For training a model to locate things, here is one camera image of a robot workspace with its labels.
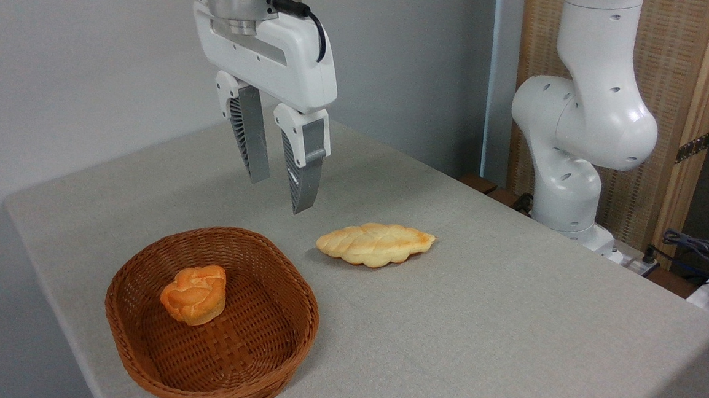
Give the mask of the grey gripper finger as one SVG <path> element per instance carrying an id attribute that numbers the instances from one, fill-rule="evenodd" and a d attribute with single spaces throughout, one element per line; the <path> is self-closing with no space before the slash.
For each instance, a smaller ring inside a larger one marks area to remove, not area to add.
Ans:
<path id="1" fill-rule="evenodd" d="M 331 153 L 328 111 L 301 113 L 280 103 L 273 116 L 282 131 L 292 211 L 297 214 L 314 205 L 322 165 Z"/>
<path id="2" fill-rule="evenodd" d="M 220 111 L 229 121 L 252 184 L 270 176 L 259 89 L 224 71 L 217 72 Z"/>

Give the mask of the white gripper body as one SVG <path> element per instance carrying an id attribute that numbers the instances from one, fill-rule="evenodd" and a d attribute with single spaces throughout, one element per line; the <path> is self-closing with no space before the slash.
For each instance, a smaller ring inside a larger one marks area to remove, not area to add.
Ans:
<path id="1" fill-rule="evenodd" d="M 214 66 L 301 113 L 336 100 L 328 35 L 302 0 L 193 0 L 203 51 Z"/>

